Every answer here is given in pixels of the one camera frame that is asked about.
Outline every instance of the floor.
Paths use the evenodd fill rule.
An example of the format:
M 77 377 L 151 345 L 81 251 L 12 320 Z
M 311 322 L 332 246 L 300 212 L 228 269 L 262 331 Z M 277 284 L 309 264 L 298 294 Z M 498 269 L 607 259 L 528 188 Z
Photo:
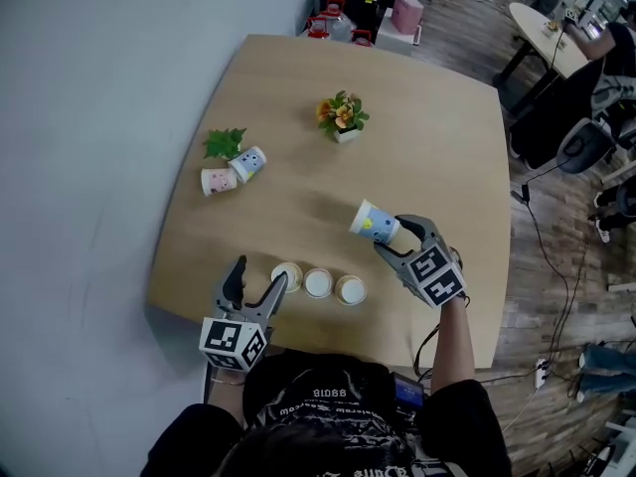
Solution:
M 526 0 L 432 0 L 425 1 L 422 39 L 413 55 L 424 62 L 443 66 L 492 84 L 514 55 L 519 43 L 513 40 L 515 26 L 508 4 Z M 544 68 L 538 59 L 528 59 L 513 74 L 527 87 L 539 79 Z M 512 117 L 504 110 L 507 125 Z M 585 243 L 581 278 L 571 312 L 558 342 L 555 372 L 536 397 L 505 433 L 514 474 L 540 470 L 549 475 L 549 464 L 562 469 L 585 450 L 594 448 L 592 436 L 616 408 L 616 396 L 592 397 L 579 404 L 567 395 L 576 376 L 576 360 L 588 342 L 631 341 L 636 328 L 630 322 L 636 294 L 608 293 L 609 283 L 631 282 L 636 271 L 632 259 L 634 230 L 615 232 L 611 244 L 602 244 L 586 220 L 594 209 L 593 195 L 599 178 L 612 168 L 602 165 L 582 175 L 552 172 L 531 185 L 532 209 L 539 222 L 548 256 L 567 277 L 570 290 L 576 281 Z M 510 159 L 511 189 L 532 175 L 520 162 Z M 564 286 L 546 264 L 528 210 L 511 198 L 511 256 L 506 307 L 494 367 L 479 373 L 479 380 L 522 375 L 545 357 L 557 317 L 565 301 Z M 625 343 L 611 343 L 625 348 Z M 502 427 L 522 409 L 534 391 L 534 376 L 485 384 Z

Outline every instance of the power strip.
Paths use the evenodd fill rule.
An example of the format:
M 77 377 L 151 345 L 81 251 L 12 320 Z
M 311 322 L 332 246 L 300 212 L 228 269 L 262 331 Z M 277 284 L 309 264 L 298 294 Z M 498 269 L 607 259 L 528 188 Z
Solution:
M 538 359 L 537 360 L 537 370 L 535 371 L 535 389 L 540 389 L 542 385 L 546 382 L 546 359 Z

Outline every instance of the blue jeans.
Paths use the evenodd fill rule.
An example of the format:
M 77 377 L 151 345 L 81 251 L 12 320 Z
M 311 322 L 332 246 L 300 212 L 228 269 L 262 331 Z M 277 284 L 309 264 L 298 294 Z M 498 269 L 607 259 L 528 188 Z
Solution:
M 623 354 L 606 346 L 589 345 L 583 352 L 585 366 L 580 381 L 583 393 L 627 393 L 636 390 L 636 355 Z M 615 371 L 620 375 L 589 375 L 589 370 Z

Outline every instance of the artificial plant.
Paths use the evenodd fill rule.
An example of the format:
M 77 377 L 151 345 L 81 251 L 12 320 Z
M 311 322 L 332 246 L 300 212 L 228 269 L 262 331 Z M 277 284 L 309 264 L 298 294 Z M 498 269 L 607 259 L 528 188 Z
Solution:
M 210 131 L 206 145 L 205 157 L 223 157 L 224 159 L 234 159 L 240 154 L 240 142 L 246 129 L 226 129 L 221 131 L 215 129 Z
M 364 129 L 369 116 L 362 111 L 362 101 L 354 94 L 347 95 L 344 90 L 336 93 L 333 99 L 325 99 L 316 107 L 318 127 L 327 134 L 336 131 L 346 132 Z

